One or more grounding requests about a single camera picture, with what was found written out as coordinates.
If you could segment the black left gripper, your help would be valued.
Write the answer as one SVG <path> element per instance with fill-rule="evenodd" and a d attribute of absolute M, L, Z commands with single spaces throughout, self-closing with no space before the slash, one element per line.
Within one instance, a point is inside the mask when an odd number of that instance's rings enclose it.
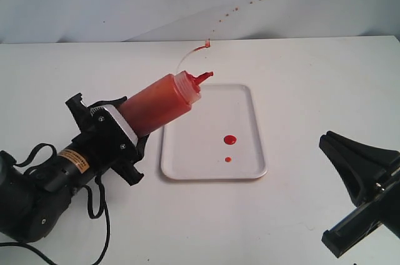
<path fill-rule="evenodd" d="M 130 186 L 139 183 L 144 177 L 144 174 L 135 168 L 135 164 L 144 157 L 144 149 L 148 137 L 138 137 L 136 145 L 137 158 L 134 162 L 127 162 L 118 157 L 115 158 L 102 141 L 96 129 L 94 119 L 90 114 L 90 112 L 105 109 L 107 106 L 117 109 L 127 100 L 128 98 L 123 96 L 113 100 L 97 101 L 86 106 L 83 103 L 82 94 L 78 93 L 66 101 L 66 106 L 69 108 L 81 132 L 72 140 L 72 143 L 67 148 L 77 152 L 89 165 L 89 168 L 83 173 L 79 172 L 72 175 L 72 185 L 83 186 L 94 177 L 103 175 L 108 169 L 112 169 Z"/>

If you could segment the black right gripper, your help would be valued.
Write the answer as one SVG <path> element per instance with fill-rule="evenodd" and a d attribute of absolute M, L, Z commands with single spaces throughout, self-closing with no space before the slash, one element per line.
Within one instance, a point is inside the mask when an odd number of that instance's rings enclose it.
<path fill-rule="evenodd" d="M 399 152 L 372 147 L 328 131 L 319 148 L 340 175 L 357 208 L 322 234 L 340 258 L 380 226 L 399 236 Z"/>

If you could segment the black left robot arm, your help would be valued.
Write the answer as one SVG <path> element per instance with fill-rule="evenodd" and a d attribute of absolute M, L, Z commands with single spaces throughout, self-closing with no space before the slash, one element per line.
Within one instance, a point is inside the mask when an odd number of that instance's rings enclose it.
<path fill-rule="evenodd" d="M 49 159 L 31 163 L 46 144 L 18 163 L 1 151 L 1 233 L 20 243 L 46 237 L 72 197 L 112 169 L 130 186 L 144 177 L 135 164 L 144 157 L 146 137 L 137 137 L 118 111 L 126 97 L 85 106 L 80 93 L 66 101 L 80 133 Z"/>

